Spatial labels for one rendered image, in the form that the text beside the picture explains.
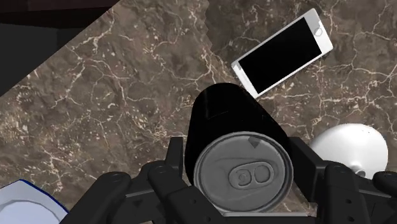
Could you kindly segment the white plate blue rim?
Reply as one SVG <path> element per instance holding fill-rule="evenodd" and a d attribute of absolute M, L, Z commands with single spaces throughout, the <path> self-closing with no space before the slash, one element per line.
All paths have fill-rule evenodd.
<path fill-rule="evenodd" d="M 0 224 L 60 224 L 69 211 L 24 179 L 0 187 Z"/>

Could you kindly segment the white round bowl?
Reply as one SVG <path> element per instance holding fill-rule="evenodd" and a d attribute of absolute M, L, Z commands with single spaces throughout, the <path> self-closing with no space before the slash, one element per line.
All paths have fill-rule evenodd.
<path fill-rule="evenodd" d="M 344 164 L 367 179 L 385 171 L 388 163 L 387 143 L 382 134 L 361 123 L 334 126 L 315 137 L 310 147 L 323 160 Z"/>

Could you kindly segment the white smartphone black screen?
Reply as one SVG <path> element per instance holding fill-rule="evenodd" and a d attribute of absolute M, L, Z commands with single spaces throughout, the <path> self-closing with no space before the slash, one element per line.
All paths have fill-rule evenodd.
<path fill-rule="evenodd" d="M 232 62 L 243 87 L 257 98 L 333 50 L 312 8 Z"/>

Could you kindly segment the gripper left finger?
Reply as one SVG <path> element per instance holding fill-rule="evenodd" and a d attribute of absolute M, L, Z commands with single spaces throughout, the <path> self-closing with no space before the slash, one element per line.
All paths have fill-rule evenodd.
<path fill-rule="evenodd" d="M 182 173 L 183 138 L 172 137 L 165 159 L 145 164 L 135 178 L 99 176 L 60 224 L 227 224 Z"/>

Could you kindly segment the black drink can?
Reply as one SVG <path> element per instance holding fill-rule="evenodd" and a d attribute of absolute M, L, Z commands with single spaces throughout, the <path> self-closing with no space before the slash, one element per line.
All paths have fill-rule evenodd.
<path fill-rule="evenodd" d="M 291 188 L 290 149 L 285 131 L 245 89 L 217 83 L 193 103 L 185 172 L 222 213 L 267 212 Z"/>

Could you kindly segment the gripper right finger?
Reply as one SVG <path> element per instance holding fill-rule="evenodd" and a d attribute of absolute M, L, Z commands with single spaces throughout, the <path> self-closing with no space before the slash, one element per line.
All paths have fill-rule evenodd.
<path fill-rule="evenodd" d="M 397 172 L 372 179 L 346 165 L 321 159 L 299 137 L 289 138 L 294 182 L 317 204 L 316 224 L 397 224 Z"/>

